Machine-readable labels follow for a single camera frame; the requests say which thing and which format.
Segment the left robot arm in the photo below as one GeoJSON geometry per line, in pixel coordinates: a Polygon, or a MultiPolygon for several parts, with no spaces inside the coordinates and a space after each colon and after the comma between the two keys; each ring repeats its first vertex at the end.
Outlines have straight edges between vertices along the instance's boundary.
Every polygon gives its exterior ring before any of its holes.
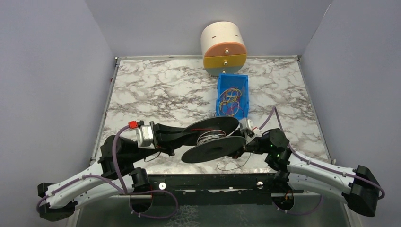
{"type": "Polygon", "coordinates": [[[131,121],[101,146],[98,161],[60,183],[38,185],[39,216],[55,222],[71,216],[87,203],[114,195],[152,194],[153,188],[144,168],[134,163],[161,152],[169,156],[181,146],[197,145],[204,126],[186,128],[151,122],[131,121]]]}

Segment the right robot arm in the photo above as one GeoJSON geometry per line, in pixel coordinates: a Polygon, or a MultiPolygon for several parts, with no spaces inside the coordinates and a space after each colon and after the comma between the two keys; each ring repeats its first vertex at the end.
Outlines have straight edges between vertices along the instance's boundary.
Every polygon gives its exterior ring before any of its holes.
{"type": "Polygon", "coordinates": [[[234,131],[233,135],[248,141],[243,152],[266,153],[268,166],[287,174],[289,188],[338,198],[360,215],[375,216],[377,203],[384,193],[368,167],[336,166],[295,152],[279,128],[268,130],[261,136],[240,130],[234,131]]]}

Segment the blue plastic bin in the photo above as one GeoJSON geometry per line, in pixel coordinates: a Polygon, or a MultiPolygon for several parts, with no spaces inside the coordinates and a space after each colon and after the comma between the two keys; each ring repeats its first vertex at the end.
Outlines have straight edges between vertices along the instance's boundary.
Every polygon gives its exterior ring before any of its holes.
{"type": "Polygon", "coordinates": [[[223,74],[218,77],[216,115],[238,120],[248,117],[249,79],[247,75],[223,74]]]}

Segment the black cable spool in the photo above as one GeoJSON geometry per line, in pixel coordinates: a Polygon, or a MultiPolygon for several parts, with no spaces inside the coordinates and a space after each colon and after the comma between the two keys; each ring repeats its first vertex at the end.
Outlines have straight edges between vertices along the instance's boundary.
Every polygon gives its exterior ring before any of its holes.
{"type": "Polygon", "coordinates": [[[231,116],[217,116],[198,121],[185,128],[195,132],[196,145],[187,150],[181,160],[195,164],[215,160],[246,145],[241,135],[232,135],[239,126],[239,120],[231,116]]]}

